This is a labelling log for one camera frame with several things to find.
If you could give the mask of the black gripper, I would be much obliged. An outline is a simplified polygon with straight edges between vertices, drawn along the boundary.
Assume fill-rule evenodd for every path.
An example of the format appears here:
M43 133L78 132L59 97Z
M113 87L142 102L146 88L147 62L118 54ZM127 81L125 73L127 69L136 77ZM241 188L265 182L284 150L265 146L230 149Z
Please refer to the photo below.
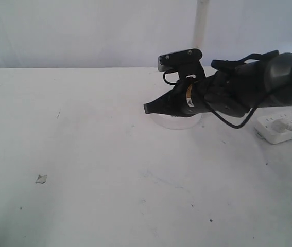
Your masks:
M216 112L223 112L221 102L213 102L215 76L196 81L192 77L179 80L172 90L163 94L152 102L144 104L145 114L162 114L179 117L191 117L196 114L209 112L212 108Z

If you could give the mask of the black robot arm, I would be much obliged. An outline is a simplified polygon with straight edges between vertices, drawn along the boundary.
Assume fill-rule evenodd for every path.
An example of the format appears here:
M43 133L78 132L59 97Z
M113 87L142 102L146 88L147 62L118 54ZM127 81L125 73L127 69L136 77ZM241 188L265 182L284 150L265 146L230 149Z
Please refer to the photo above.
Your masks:
M176 73L170 91L146 103L146 114L191 117L220 112L243 117L252 109L292 106L292 53L277 50L250 54L239 60L213 60L207 76L199 49L188 49L158 58L158 70Z

